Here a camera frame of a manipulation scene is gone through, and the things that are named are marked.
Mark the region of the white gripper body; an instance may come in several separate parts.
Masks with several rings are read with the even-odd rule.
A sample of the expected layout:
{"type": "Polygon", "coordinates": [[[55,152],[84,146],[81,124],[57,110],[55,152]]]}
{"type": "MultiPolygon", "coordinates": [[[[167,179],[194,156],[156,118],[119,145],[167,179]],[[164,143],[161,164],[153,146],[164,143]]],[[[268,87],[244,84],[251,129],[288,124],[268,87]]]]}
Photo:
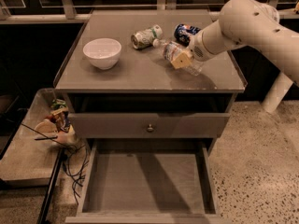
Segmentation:
{"type": "Polygon", "coordinates": [[[188,48],[192,52],[193,57],[197,61],[205,62],[214,57],[214,54],[210,53],[204,45],[202,31],[200,31],[196,35],[193,35],[190,38],[190,43],[189,43],[188,48]]]}

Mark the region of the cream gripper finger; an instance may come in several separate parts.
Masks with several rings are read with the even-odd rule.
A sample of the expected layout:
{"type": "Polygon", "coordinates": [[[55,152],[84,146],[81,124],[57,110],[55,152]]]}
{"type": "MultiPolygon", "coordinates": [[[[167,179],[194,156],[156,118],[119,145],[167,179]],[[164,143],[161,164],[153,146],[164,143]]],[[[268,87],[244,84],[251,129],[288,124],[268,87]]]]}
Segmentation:
{"type": "Polygon", "coordinates": [[[171,64],[176,68],[187,67],[192,64],[193,56],[189,51],[183,50],[179,55],[175,56],[171,64]]]}

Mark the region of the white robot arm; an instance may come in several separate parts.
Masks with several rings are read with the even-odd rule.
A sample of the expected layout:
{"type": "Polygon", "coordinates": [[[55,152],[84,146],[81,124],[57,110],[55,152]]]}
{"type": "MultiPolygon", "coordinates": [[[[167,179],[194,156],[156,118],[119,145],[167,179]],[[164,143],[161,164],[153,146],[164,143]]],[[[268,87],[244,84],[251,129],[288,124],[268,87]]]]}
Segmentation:
{"type": "Polygon", "coordinates": [[[275,21],[276,9],[255,0],[230,0],[218,19],[191,38],[171,64],[182,68],[204,62],[227,50],[258,50],[293,83],[299,84],[299,34],[275,21]]]}

